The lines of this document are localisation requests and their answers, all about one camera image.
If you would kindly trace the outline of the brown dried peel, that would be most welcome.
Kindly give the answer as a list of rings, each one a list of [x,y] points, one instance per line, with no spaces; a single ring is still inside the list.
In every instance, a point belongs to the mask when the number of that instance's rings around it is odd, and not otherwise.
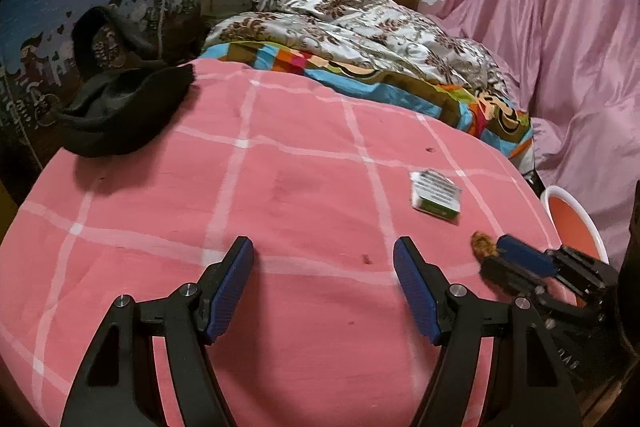
[[[471,248],[474,257],[478,261],[498,256],[498,248],[494,240],[489,235],[480,231],[476,231],[472,234]]]

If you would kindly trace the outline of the green white medicine box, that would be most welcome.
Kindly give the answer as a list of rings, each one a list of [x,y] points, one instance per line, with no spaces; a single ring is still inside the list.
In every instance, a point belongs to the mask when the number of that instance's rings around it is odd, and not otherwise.
[[[460,215],[461,188],[433,169],[410,172],[413,209],[454,222]]]

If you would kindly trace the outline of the orange white trash bin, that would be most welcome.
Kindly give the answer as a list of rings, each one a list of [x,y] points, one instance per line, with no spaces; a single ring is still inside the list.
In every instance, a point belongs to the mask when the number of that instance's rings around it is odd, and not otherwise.
[[[542,192],[540,201],[561,239],[559,254],[572,248],[605,265],[610,263],[596,225],[573,195],[562,187],[551,185]]]

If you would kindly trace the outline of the colourful cartoon bedsheet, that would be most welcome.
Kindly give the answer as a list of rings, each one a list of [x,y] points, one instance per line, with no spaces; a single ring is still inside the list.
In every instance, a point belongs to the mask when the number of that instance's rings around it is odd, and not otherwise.
[[[258,70],[288,72],[316,80],[352,98],[413,110],[492,146],[520,173],[535,169],[530,118],[500,94],[329,61],[274,42],[217,43],[206,49],[203,56]]]

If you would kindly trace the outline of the pink plaid blanket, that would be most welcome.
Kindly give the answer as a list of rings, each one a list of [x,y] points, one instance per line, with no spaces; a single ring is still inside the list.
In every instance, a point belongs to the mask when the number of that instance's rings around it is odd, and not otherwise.
[[[242,426],[405,426],[436,350],[418,333],[392,250],[409,236],[477,296],[470,239],[559,237],[534,192],[484,143],[410,110],[304,77],[198,60],[171,125],[142,150],[60,150],[1,245],[1,355],[45,421],[122,294],[162,298],[240,235],[256,262],[210,349]],[[411,171],[461,188],[448,222],[411,206]]]

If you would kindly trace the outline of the pink curtain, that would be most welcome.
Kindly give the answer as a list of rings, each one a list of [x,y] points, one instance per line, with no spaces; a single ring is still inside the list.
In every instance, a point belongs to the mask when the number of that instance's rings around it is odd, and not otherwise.
[[[582,204],[620,265],[639,179],[639,0],[444,0],[434,15],[509,72],[541,180]]]

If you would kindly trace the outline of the black cap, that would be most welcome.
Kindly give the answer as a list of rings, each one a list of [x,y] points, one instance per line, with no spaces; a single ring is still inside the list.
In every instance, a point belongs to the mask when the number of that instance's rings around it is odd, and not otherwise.
[[[177,65],[138,28],[105,6],[94,6],[72,30],[81,86],[58,111],[62,147],[80,157],[126,155],[157,137],[195,81],[191,64]]]

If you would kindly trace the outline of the floral white brown duvet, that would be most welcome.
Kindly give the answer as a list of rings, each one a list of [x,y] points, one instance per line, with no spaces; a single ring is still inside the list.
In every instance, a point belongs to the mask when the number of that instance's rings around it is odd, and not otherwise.
[[[347,65],[388,70],[505,95],[506,74],[482,44],[453,37],[393,0],[250,0],[249,11],[216,24],[210,48],[273,42]]]

